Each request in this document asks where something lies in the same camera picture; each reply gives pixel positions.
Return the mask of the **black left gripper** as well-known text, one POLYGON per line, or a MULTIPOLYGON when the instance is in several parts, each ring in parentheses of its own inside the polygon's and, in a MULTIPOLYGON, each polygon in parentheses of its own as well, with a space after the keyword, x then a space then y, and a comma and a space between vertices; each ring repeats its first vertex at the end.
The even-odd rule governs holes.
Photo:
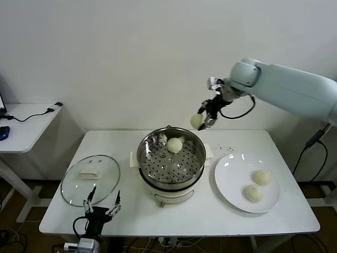
POLYGON ((88 220, 88 225, 85 232, 86 238, 98 238, 103 230, 104 224, 112 220, 121 210, 121 196, 120 191, 115 199, 115 204, 112 208, 93 207, 92 199, 96 191, 96 186, 89 193, 88 197, 83 200, 83 206, 85 209, 85 218, 88 220))

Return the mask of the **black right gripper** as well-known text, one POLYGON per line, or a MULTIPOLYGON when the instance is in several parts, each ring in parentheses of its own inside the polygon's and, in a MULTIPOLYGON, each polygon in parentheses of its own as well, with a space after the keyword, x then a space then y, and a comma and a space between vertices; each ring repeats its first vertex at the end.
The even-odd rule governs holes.
POLYGON ((223 100, 223 96, 221 94, 217 94, 213 99, 204 100, 197 113, 202 114, 206 111, 208 116, 205 120, 201 119, 201 124, 197 130, 202 131, 207 128, 211 128, 216 123, 217 114, 220 112, 221 108, 226 107, 227 105, 228 102, 223 100))

